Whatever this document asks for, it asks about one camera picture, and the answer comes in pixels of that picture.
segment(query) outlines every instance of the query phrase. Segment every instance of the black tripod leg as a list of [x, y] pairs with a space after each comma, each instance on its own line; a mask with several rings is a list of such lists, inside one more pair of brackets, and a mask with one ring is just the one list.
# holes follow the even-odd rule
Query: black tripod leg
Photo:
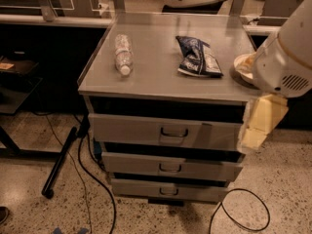
[[67, 140], [63, 146], [63, 148], [61, 149], [61, 152], [59, 154], [59, 157], [58, 159], [56, 160], [51, 172], [50, 172], [50, 175], [46, 181], [46, 184], [45, 186], [43, 187], [42, 189], [42, 192], [41, 194], [43, 196], [45, 196], [46, 198], [48, 199], [51, 199], [54, 195], [54, 191], [52, 189], [52, 186], [57, 178], [57, 175], [59, 173], [59, 169], [63, 163], [63, 160], [66, 156], [66, 153], [67, 153], [67, 150], [69, 149], [71, 143], [75, 140], [76, 138], [76, 131], [77, 129], [76, 128], [72, 128], [68, 137], [67, 137]]

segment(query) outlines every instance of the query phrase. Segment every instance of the cabinet top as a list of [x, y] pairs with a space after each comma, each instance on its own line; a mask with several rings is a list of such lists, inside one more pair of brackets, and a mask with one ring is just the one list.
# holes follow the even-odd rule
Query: cabinet top
[[[130, 36], [134, 50], [134, 70], [127, 78], [115, 68], [114, 40], [120, 33]], [[223, 76], [198, 78], [179, 73], [183, 57], [178, 35], [210, 44]], [[240, 102], [259, 95], [259, 90], [242, 86], [231, 75], [234, 59], [254, 51], [237, 17], [126, 13], [104, 37], [86, 67], [79, 87], [81, 95]]]

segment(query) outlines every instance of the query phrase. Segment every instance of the drawer front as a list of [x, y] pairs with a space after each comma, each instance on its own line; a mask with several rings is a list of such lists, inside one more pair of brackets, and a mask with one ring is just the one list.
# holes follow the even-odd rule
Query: drawer front
[[228, 189], [214, 186], [197, 186], [131, 179], [111, 179], [115, 195], [161, 198], [171, 200], [191, 200], [201, 202], [220, 202]]
[[94, 114], [97, 141], [234, 150], [240, 124]]
[[102, 157], [106, 170], [112, 173], [234, 181], [242, 171], [242, 167], [231, 162], [108, 152]]

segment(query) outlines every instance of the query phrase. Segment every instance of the drawer handle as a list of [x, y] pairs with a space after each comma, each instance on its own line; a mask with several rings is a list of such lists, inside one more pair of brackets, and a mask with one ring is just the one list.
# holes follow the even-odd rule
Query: drawer handle
[[178, 194], [178, 189], [175, 189], [175, 192], [164, 192], [162, 188], [159, 188], [159, 193], [164, 196], [176, 196]]
[[164, 132], [164, 128], [161, 128], [160, 133], [165, 137], [187, 137], [188, 136], [188, 129], [185, 129], [183, 134], [168, 134]]
[[162, 167], [163, 164], [159, 164], [159, 170], [162, 172], [167, 172], [167, 173], [178, 173], [181, 172], [182, 166], [178, 165], [177, 169], [166, 169]]

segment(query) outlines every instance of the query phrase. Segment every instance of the table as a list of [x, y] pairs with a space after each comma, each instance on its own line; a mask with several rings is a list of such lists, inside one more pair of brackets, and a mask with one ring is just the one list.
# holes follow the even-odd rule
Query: table
[[[114, 66], [114, 39], [133, 41], [134, 71]], [[211, 44], [222, 78], [177, 72], [177, 35]], [[254, 51], [238, 18], [121, 14], [82, 75], [79, 93], [89, 109], [113, 193], [149, 200], [219, 202], [242, 170], [236, 149], [246, 102], [259, 90], [231, 75], [235, 57]]]

